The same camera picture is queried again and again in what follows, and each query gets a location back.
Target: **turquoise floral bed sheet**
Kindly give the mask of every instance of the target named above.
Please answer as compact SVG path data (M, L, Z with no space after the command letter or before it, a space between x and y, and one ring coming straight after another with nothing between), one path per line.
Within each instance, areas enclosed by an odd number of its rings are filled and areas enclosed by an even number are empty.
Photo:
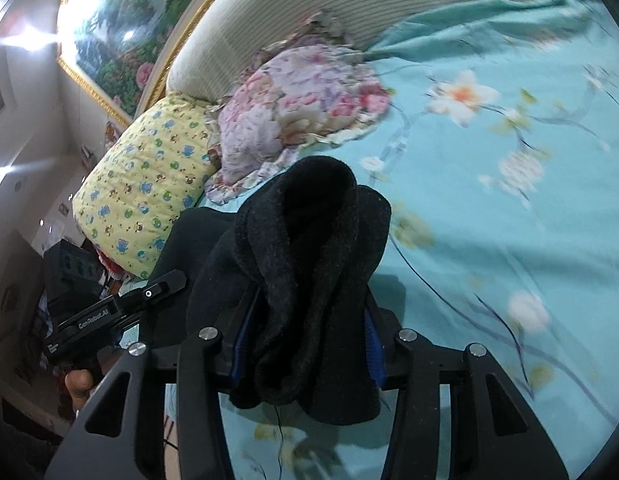
M486 345L576 478L619 421L619 30L599 0L482 0L411 16L367 57L391 110L323 154L392 204L371 290L435 344ZM345 428L220 397L237 478L381 476L395 393ZM444 388L441 405L447 478Z

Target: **framed painting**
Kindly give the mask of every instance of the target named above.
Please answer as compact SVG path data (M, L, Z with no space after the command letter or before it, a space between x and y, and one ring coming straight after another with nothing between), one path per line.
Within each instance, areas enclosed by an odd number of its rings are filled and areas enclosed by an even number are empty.
M164 87L170 61L212 1L62 0L58 63L128 126L141 102L155 102L164 91L157 86Z

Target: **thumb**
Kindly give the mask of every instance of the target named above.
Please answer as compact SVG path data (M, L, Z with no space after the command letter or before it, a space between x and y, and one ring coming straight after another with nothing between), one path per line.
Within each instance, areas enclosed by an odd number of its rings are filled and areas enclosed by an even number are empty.
M82 410L89 400L89 390L94 387L94 378L88 370L72 370L65 377L65 386L69 391L75 410Z

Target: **screw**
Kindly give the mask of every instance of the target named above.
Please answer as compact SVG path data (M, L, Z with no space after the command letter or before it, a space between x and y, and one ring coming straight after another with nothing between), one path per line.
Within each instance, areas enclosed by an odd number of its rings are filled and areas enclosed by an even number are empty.
M412 330L411 328L404 328L403 330L398 332L398 338L401 341L404 341L406 343L411 343L411 341L416 341L417 337L418 337L418 333L415 330Z
M127 349L127 351L132 354L133 356L139 356L145 353L145 351L147 351L147 345L141 341L131 344L129 345L129 348Z
M198 337L201 339L205 339L205 341L211 341L218 336L218 329L214 326L206 326L200 332L198 332Z
M469 345L469 353L474 357L482 357L487 354L487 348L480 343L472 343Z

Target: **yellow cartoon print pillowcase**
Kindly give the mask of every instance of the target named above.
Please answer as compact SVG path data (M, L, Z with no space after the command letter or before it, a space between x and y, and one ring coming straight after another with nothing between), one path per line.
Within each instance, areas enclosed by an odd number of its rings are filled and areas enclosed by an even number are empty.
M216 172L207 153L208 103L182 94L139 117L85 179L76 221L96 248L146 279L183 209Z

